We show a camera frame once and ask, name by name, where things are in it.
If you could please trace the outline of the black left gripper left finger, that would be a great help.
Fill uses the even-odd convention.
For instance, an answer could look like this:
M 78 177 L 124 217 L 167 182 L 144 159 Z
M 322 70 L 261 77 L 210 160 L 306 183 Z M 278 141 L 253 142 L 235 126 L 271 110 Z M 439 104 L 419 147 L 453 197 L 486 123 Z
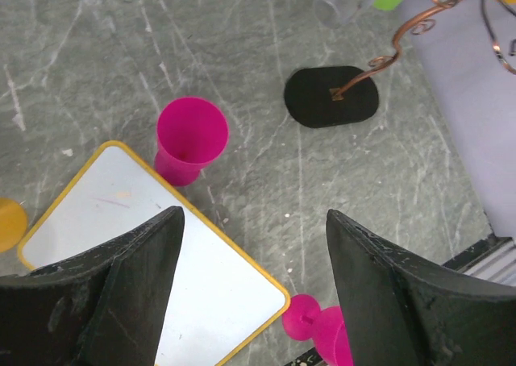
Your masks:
M 184 228 L 171 206 L 81 254 L 2 277 L 2 364 L 154 364 Z

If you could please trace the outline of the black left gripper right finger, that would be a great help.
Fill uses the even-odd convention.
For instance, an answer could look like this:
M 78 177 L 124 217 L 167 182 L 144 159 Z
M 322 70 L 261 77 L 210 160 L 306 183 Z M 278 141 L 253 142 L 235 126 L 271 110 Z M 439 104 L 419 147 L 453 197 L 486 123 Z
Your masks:
M 435 264 L 329 210 L 327 245 L 356 365 L 513 365 L 515 288 Z

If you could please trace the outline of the pink wine glass front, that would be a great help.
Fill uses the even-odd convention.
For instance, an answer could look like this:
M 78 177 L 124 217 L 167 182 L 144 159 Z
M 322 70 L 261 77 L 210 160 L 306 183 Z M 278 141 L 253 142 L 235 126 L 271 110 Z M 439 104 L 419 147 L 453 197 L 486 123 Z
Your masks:
M 339 306 L 322 309 L 309 294 L 291 298 L 281 316 L 285 333 L 294 340 L 314 342 L 315 351 L 328 365 L 353 365 L 343 313 Z

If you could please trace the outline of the pink wine glass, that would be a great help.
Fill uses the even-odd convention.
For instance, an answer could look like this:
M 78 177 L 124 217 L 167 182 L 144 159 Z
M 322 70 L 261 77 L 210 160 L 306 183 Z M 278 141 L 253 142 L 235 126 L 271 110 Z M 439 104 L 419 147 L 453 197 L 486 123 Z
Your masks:
M 285 333 L 294 340 L 314 342 L 315 351 L 328 365 L 353 365 L 343 313 L 339 306 L 322 309 L 309 294 L 291 298 L 281 316 Z
M 229 137 L 227 119 L 213 102 L 178 98 L 157 119 L 154 169 L 170 185 L 190 185 L 223 153 Z

